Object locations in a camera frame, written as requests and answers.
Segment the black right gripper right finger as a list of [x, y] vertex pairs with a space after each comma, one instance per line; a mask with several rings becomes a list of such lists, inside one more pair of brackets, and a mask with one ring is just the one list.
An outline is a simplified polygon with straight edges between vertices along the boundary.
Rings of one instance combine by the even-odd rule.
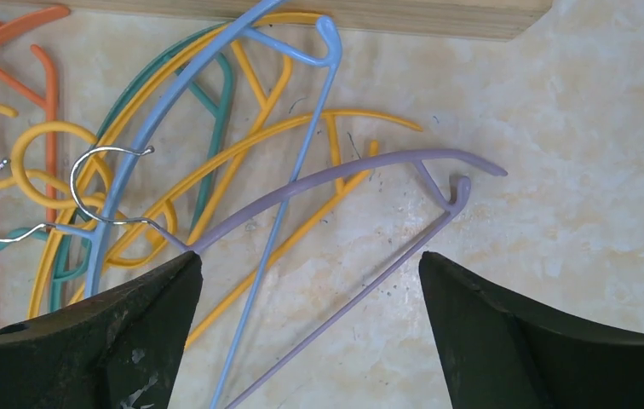
[[552, 308], [441, 254], [418, 264], [456, 408], [644, 408], [644, 333]]

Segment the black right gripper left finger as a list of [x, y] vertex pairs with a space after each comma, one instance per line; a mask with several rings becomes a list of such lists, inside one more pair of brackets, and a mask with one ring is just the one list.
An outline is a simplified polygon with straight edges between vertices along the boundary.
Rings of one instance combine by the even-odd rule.
[[0, 329], [0, 408], [165, 408], [203, 285], [186, 252]]

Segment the lilac plastic hanger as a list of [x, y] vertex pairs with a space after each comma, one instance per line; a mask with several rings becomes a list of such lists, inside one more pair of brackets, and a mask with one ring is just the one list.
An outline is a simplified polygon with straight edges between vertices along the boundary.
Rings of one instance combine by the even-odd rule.
[[429, 174], [428, 169], [425, 167], [424, 162], [426, 160], [435, 160], [450, 158], [462, 161], [466, 164], [472, 165], [475, 168], [478, 168], [489, 175], [492, 176], [506, 176], [508, 171], [506, 171], [501, 166], [494, 164], [493, 162], [482, 158], [476, 154], [469, 153], [459, 149], [451, 148], [428, 148], [428, 149], [414, 149], [414, 150], [403, 150], [396, 151], [392, 153], [384, 153], [379, 156], [372, 156], [369, 158], [360, 158], [346, 164], [336, 165], [334, 167], [321, 170], [312, 175], [305, 176], [301, 179], [291, 181], [288, 184], [268, 193], [259, 199], [256, 199], [252, 203], [246, 205], [241, 210], [238, 210], [226, 220], [222, 221], [216, 227], [212, 228], [208, 233], [204, 234], [200, 239], [197, 239], [190, 245], [186, 245], [180, 240], [178, 240], [172, 233], [169, 233], [164, 228], [160, 227], [156, 222], [147, 218], [147, 217], [136, 217], [130, 219], [112, 219], [108, 216], [98, 216], [91, 210], [89, 210], [83, 201], [80, 199], [78, 190], [77, 190], [77, 174], [78, 168], [88, 157], [93, 154], [104, 152], [104, 151], [114, 151], [121, 153], [128, 153], [134, 156], [145, 156], [154, 152], [152, 146], [145, 148], [142, 151], [133, 150], [123, 147], [115, 146], [101, 146], [88, 150], [85, 154], [79, 157], [72, 166], [72, 171], [70, 175], [70, 189], [71, 196], [79, 207], [79, 209], [87, 214], [89, 217], [95, 219], [98, 222], [104, 222], [113, 225], [124, 225], [130, 223], [145, 223], [151, 226], [153, 229], [157, 230], [165, 239], [167, 239], [171, 244], [175, 245], [180, 251], [194, 251], [200, 253], [205, 250], [212, 244], [214, 244], [218, 239], [225, 236], [231, 230], [239, 226], [242, 222], [250, 219], [251, 217], [267, 210], [268, 208], [276, 205], [278, 203], [283, 203], [299, 193], [303, 193], [309, 189], [317, 187], [318, 185], [327, 183], [328, 181], [333, 181], [344, 176], [350, 176], [352, 174], [360, 173], [366, 170], [373, 170], [375, 168], [384, 167], [392, 164], [403, 164], [408, 163], [414, 165], [417, 172], [420, 174], [421, 179], [426, 183], [428, 188], [434, 193], [434, 198], [436, 199], [439, 207], [441, 207], [445, 213], [430, 223], [427, 229], [427, 233], [424, 234], [412, 247], [406, 251], [398, 260], [396, 260], [392, 265], [390, 265], [386, 270], [379, 274], [367, 287], [365, 287], [360, 293], [353, 297], [348, 303], [341, 307], [337, 312], [335, 312], [327, 321], [321, 324], [316, 330], [310, 333], [305, 337], [301, 342], [299, 342], [289, 353], [287, 353], [283, 358], [275, 363], [268, 371], [266, 371], [262, 376], [260, 376], [252, 385], [244, 390], [238, 397], [232, 400], [227, 406], [229, 408], [235, 408], [241, 404], [244, 400], [248, 398], [252, 393], [259, 389], [269, 378], [271, 378], [277, 371], [284, 367], [288, 362], [294, 359], [299, 353], [301, 353], [311, 342], [316, 340], [320, 335], [322, 335], [328, 328], [335, 324], [341, 317], [343, 317], [348, 311], [354, 308], [359, 304], [365, 297], [367, 297], [372, 291], [374, 291], [387, 277], [389, 277], [393, 272], [395, 272], [399, 267], [402, 266], [411, 256], [420, 250], [424, 245], [426, 245], [443, 227], [449, 224], [457, 215], [459, 215], [466, 204], [469, 201], [469, 196], [472, 189], [472, 181], [467, 176], [460, 176], [457, 178], [457, 183], [455, 185], [455, 195], [453, 198], [447, 200], [443, 193], [440, 191], [440, 187], [435, 183], [433, 177]]

